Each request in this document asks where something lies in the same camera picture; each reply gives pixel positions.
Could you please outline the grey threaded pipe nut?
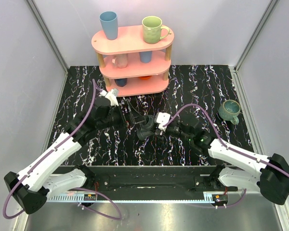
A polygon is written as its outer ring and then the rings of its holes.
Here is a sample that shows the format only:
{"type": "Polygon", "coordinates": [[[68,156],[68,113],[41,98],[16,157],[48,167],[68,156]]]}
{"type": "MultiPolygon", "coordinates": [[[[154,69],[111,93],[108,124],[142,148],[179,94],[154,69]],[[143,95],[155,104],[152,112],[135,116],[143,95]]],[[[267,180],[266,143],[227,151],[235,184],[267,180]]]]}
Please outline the grey threaded pipe nut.
{"type": "Polygon", "coordinates": [[[144,129],[148,129],[148,130],[151,130],[152,127],[154,126],[155,124],[155,118],[153,115],[145,115],[144,116],[144,124],[142,125],[142,127],[144,129]]]}

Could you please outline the grey pipe tee fitting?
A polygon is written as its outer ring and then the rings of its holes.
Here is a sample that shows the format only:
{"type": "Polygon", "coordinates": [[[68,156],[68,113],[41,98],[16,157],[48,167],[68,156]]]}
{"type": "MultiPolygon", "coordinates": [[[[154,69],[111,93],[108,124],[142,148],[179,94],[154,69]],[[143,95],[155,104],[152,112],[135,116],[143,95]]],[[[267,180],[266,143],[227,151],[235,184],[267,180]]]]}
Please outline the grey pipe tee fitting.
{"type": "Polygon", "coordinates": [[[146,128],[139,128],[136,131],[137,137],[139,140],[145,140],[147,137],[155,135],[156,129],[146,129],[146,128]]]}

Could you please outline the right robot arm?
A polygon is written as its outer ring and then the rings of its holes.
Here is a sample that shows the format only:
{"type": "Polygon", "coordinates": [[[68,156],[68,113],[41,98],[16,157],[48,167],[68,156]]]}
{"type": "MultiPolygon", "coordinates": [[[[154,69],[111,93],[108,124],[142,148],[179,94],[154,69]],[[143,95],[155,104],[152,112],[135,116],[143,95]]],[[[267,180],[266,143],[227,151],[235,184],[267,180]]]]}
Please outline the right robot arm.
{"type": "Polygon", "coordinates": [[[170,114],[158,113],[155,118],[157,134],[169,134],[186,139],[198,154],[225,161],[235,167],[220,167],[209,178],[210,187],[237,187],[259,192],[268,201],[284,205],[289,196],[289,164],[279,154],[261,155],[238,148],[221,138],[180,121],[172,121],[170,114]]]}

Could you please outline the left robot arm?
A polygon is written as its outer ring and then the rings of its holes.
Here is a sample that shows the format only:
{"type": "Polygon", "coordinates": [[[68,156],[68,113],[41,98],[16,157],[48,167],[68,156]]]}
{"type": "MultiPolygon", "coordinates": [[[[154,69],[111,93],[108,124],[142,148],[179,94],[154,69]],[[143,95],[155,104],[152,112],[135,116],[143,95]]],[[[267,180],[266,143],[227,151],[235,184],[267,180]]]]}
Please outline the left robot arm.
{"type": "Polygon", "coordinates": [[[66,174],[51,178],[51,174],[72,154],[86,145],[97,132],[110,127],[129,127],[145,121],[145,116],[130,105],[123,110],[116,99],[93,99],[87,112],[71,120],[58,139],[33,163],[19,171],[9,172],[4,182],[9,190],[4,203],[13,198],[27,214],[41,209],[46,201],[65,191],[82,188],[85,191],[96,186],[95,173],[85,165],[78,165],[66,174]]]}

